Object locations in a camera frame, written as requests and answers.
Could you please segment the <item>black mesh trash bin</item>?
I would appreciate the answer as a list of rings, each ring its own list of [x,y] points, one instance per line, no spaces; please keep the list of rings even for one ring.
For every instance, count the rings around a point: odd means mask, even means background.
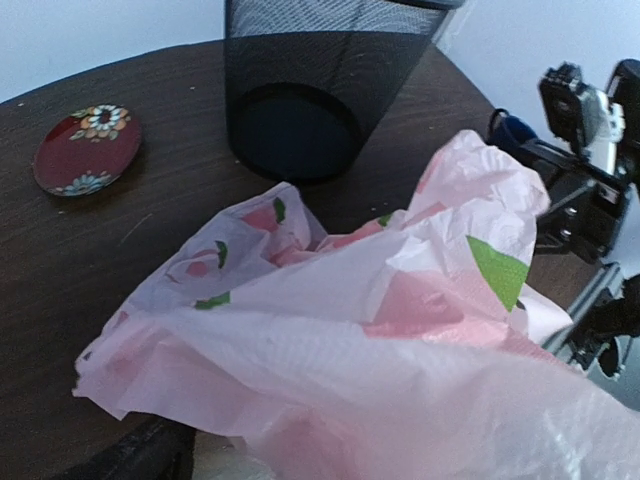
[[[235,157],[278,181],[347,171],[457,1],[225,5],[225,100]]]

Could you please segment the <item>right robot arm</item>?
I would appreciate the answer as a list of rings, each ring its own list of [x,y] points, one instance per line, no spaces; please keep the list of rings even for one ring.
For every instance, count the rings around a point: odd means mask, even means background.
[[[639,203],[639,62],[620,61],[605,89],[563,63],[539,92],[549,130],[569,148],[531,139],[517,154],[551,201],[535,251],[601,266],[569,309],[573,326],[544,346],[593,378],[618,380],[639,342],[639,223],[630,217]]]

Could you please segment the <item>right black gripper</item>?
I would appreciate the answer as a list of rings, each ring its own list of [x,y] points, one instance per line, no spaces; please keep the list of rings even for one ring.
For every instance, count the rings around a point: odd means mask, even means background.
[[[534,253],[573,253],[590,264],[608,255],[631,202],[626,166],[609,174],[539,139],[520,147],[519,162],[538,173],[550,198]],[[567,313],[572,323],[542,347],[593,380],[620,379],[639,339],[639,277],[626,279],[619,263],[605,264]]]

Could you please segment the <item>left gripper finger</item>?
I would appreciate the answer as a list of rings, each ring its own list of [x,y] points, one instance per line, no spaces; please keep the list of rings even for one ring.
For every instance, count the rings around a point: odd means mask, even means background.
[[[116,444],[59,474],[60,479],[191,479],[195,430],[151,418]]]

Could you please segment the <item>pink plastic trash bag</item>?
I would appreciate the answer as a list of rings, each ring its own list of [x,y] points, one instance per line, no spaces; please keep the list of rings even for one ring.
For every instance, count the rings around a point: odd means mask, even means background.
[[[283,479],[635,479],[638,414],[541,347],[567,321],[526,284],[549,204],[470,130],[346,235],[279,184],[135,289],[74,395],[242,440]]]

